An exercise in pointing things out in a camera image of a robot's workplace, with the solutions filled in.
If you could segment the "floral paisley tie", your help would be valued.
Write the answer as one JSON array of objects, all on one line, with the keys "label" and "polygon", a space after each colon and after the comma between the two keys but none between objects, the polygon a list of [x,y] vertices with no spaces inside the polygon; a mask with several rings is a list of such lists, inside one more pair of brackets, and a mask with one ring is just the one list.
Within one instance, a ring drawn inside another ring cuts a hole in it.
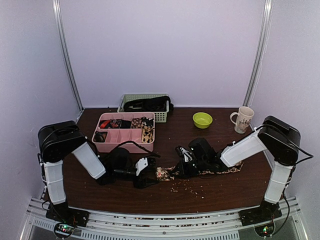
[{"label": "floral paisley tie", "polygon": [[[218,172],[204,170],[204,171],[200,172],[199,175],[197,175],[195,177],[205,176],[205,175],[225,175],[225,174],[238,173],[242,170],[243,165],[244,165],[244,163],[242,161],[240,161],[235,166],[230,167],[227,170],[218,171]],[[156,172],[155,172],[156,179],[158,181],[168,182],[168,181],[173,181],[175,179],[189,179],[189,178],[191,178],[191,177],[178,178],[178,177],[171,176],[171,170],[173,168],[174,168],[174,166],[172,166],[172,167],[157,167]]]}]

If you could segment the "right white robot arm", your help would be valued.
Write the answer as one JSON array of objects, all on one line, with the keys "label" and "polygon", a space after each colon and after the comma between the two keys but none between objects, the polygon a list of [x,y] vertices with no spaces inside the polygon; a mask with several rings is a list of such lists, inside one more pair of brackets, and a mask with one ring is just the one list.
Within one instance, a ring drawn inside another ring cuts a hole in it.
[{"label": "right white robot arm", "polygon": [[258,218],[266,221],[279,209],[279,200],[298,161],[300,143],[298,129],[269,115],[247,136],[219,151],[215,151],[203,137],[192,140],[188,148],[177,146],[175,150],[180,161],[169,175],[189,178],[205,171],[223,172],[260,154],[272,170],[266,192],[259,206],[242,210],[239,215],[243,220]]}]

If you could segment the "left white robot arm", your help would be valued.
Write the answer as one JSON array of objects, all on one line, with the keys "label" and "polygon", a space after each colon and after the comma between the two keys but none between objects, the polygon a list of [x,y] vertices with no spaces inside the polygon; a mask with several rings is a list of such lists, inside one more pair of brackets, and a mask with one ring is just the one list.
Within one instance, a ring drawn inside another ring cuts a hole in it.
[{"label": "left white robot arm", "polygon": [[63,174],[64,160],[70,155],[100,186],[112,184],[118,178],[132,180],[136,189],[145,189],[159,182],[146,176],[155,170],[158,154],[139,145],[138,148],[149,155],[132,162],[130,152],[120,143],[106,157],[100,158],[98,148],[72,120],[42,127],[38,142],[42,181],[47,187],[51,211],[61,222],[67,222],[73,216],[64,190]]}]

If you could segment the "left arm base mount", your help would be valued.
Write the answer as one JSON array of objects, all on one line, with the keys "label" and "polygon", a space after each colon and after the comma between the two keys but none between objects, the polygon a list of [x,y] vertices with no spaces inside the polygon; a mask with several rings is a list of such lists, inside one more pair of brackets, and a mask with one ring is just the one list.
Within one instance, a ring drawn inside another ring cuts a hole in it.
[{"label": "left arm base mount", "polygon": [[56,222],[67,223],[72,226],[86,227],[90,213],[85,210],[68,208],[67,210],[54,210],[49,208],[45,217]]}]

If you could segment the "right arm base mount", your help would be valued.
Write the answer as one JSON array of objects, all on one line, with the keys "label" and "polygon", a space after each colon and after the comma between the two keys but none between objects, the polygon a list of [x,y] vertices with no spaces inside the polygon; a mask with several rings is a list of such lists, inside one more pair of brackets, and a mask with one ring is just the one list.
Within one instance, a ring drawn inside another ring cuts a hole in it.
[{"label": "right arm base mount", "polygon": [[282,216],[279,203],[270,203],[264,200],[259,206],[241,210],[238,214],[242,226],[256,225]]}]

